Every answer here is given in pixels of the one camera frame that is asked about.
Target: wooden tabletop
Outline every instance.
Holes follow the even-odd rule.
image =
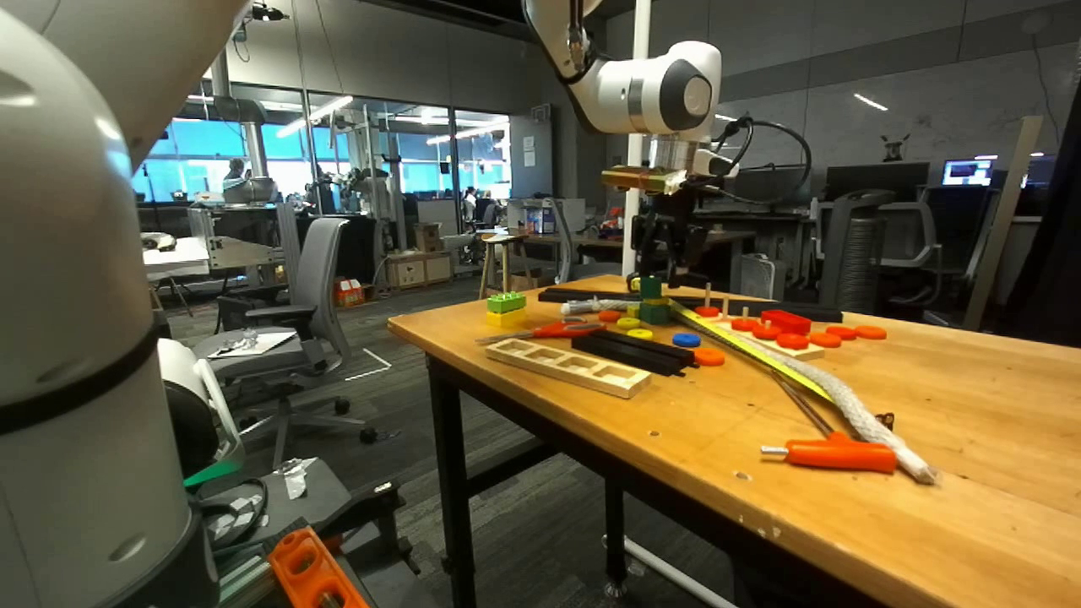
[[[620,279],[580,279],[598,290]],[[530,299],[530,321],[555,305]],[[736,353],[632,399],[505,360],[482,305],[393,317],[434,357],[650,469],[763,539],[890,605],[1073,605],[1081,599],[1081,352],[887,317],[887,342],[814,357],[927,457],[941,486],[879,471],[762,462],[814,425]]]

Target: orange object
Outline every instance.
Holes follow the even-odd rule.
[[[735,317],[735,331],[753,331],[756,325],[756,317]]]
[[[598,309],[598,321],[601,325],[616,325],[622,317],[622,309],[620,306],[604,306],[604,309]]]
[[[716,346],[696,346],[696,360],[700,360],[700,364],[723,364],[723,352],[716,352]]]
[[[791,440],[785,442],[785,462],[810,467],[810,469],[873,469],[897,471],[898,457],[879,442],[857,442],[846,432],[830,432],[827,440]]]
[[[855,335],[865,342],[887,342],[887,327],[879,325],[855,325]]]
[[[756,327],[753,327],[753,339],[762,339],[762,342],[778,342],[778,335],[780,335],[780,331],[778,331],[773,325],[756,325]]]
[[[372,608],[372,601],[352,585],[311,527],[292,529],[285,539],[276,539],[271,550],[271,567],[296,608]]]
[[[843,342],[855,342],[857,335],[855,335],[855,327],[849,327],[849,325],[830,325],[830,327],[823,327],[827,335],[838,335]]]
[[[809,339],[810,344],[821,344],[821,346],[843,346],[843,335],[827,335],[827,331],[819,331]]]
[[[809,335],[778,335],[778,344],[805,352],[809,346]]]

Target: yellow object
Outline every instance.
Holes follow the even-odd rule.
[[[716,325],[706,325],[700,313],[692,313],[692,309],[685,309],[685,306],[678,306],[678,305],[671,305],[671,309],[676,309],[676,317],[682,317],[691,327],[696,327],[696,331],[704,331],[704,335],[709,335],[709,339],[716,339],[716,342],[745,352],[748,357],[766,364],[769,370],[785,375],[787,382],[805,384],[809,390],[821,395],[823,402],[836,402],[819,382],[810,382],[809,375],[787,368],[787,364],[780,360],[780,353],[766,352],[763,344],[756,344],[756,342],[751,342],[751,339],[745,339],[745,335],[736,335],[736,331],[723,331],[723,327],[716,327]]]
[[[643,327],[643,321],[637,313],[622,313],[616,327]]]
[[[524,321],[526,321],[526,309],[505,309],[505,313],[488,309],[488,325],[498,331],[516,331],[524,327]]]

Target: ceiling light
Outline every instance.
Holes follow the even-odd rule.
[[[853,98],[861,102],[861,103],[870,103],[870,107],[876,107],[876,110],[890,110],[882,102],[861,93],[861,92],[855,92]]]
[[[452,139],[477,139],[477,134],[490,134],[490,133],[505,133],[508,125],[505,121],[490,121],[482,128],[468,128],[468,133],[457,133]]]
[[[276,128],[276,139],[293,134],[293,133],[302,133],[302,128],[304,128],[304,121],[311,121],[311,125],[316,125],[316,121],[322,121],[323,115],[342,110],[345,103],[352,103],[352,93],[331,98],[323,107],[311,110],[307,118],[296,118],[296,121],[292,121],[292,125]]]
[[[262,103],[264,103],[264,110],[302,110],[296,102],[262,102]]]

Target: orange handle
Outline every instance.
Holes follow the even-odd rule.
[[[879,442],[855,442],[846,432],[830,432],[827,440],[791,440],[787,462],[810,469],[876,469],[897,471],[898,457]]]

